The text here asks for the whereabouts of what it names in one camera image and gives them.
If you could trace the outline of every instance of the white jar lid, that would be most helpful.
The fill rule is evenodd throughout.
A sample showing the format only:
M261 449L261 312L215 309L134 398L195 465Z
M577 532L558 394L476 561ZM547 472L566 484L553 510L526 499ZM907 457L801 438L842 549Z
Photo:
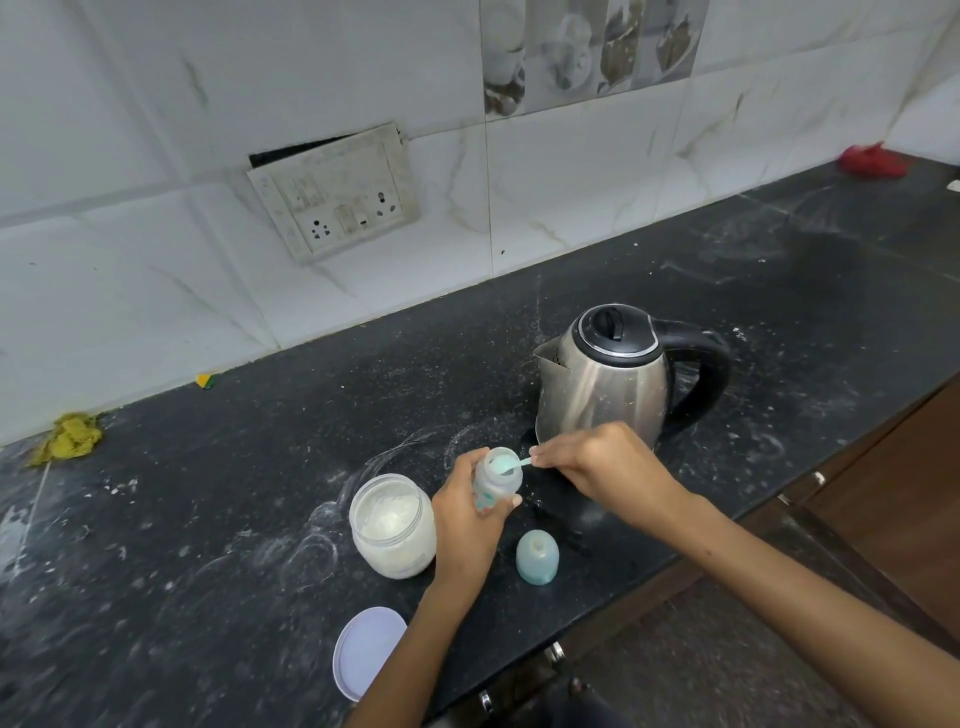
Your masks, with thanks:
M371 607L347 622L333 648L333 681L354 703L363 697L407 623L388 607Z

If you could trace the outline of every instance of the container lid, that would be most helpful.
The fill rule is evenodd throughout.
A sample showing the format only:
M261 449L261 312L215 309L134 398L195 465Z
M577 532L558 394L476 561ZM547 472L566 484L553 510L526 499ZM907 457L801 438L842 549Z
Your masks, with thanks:
M333 680L354 703L403 637L407 623L388 607L365 609L347 622L333 648Z
M624 303L605 303L574 322L577 349L613 367L636 367L660 356L660 341L650 314Z

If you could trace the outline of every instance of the wall tile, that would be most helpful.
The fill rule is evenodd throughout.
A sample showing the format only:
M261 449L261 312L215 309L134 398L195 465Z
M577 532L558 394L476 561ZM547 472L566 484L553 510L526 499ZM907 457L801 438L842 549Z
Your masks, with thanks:
M910 154L960 164L960 15L920 74L887 144Z
M923 28L946 23L960 8L960 0L874 0L861 35Z
M283 346L490 277L483 126L414 139L409 153L421 218L306 266L242 173L194 193Z
M165 182L163 168L60 4L0 18L0 216Z
M476 0L84 0L192 172L483 118Z
M633 88L689 78L696 63L708 0L647 2Z
M494 272L652 222L686 83L489 123Z
M268 352L184 195L0 231L0 442Z
M480 0L488 120L687 78L709 0Z
M711 0L694 74L843 42L875 0Z
M780 177L801 115L830 70L821 49L690 79L657 217Z
M834 159L851 144L882 141L943 30L902 31L827 49L829 72L817 98L808 97L780 175ZM955 118L944 121L957 128Z

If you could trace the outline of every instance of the electric kettle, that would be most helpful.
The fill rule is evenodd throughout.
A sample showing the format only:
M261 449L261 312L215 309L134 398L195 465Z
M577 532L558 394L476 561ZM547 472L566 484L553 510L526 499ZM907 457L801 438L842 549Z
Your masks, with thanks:
M730 350L710 331L655 319L623 303L580 314L563 336L534 350L540 364L537 440L622 420L651 448L692 425L723 394ZM675 362L700 365L686 396L673 399Z

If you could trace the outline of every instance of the switch plate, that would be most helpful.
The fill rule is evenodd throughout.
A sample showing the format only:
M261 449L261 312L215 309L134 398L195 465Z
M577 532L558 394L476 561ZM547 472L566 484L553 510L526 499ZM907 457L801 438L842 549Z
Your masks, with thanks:
M393 123L265 164L247 176L301 263L420 217L407 150Z

